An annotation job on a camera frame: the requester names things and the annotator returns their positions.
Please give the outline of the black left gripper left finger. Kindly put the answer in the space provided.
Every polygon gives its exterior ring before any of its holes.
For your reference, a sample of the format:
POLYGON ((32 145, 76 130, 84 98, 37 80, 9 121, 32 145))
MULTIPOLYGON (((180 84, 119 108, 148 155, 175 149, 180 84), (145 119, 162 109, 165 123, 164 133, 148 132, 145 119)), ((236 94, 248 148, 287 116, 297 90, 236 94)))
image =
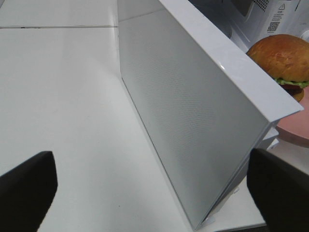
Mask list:
POLYGON ((51 151, 40 152, 0 176, 0 230, 36 232, 58 187, 51 151))

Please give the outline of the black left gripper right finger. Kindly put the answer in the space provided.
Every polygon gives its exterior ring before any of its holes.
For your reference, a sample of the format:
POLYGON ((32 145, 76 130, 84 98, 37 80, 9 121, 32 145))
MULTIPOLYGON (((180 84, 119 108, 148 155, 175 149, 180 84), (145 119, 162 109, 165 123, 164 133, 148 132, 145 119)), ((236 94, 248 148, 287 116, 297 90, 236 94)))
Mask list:
POLYGON ((309 176, 263 149, 250 152, 247 187, 271 232, 309 230, 309 176))

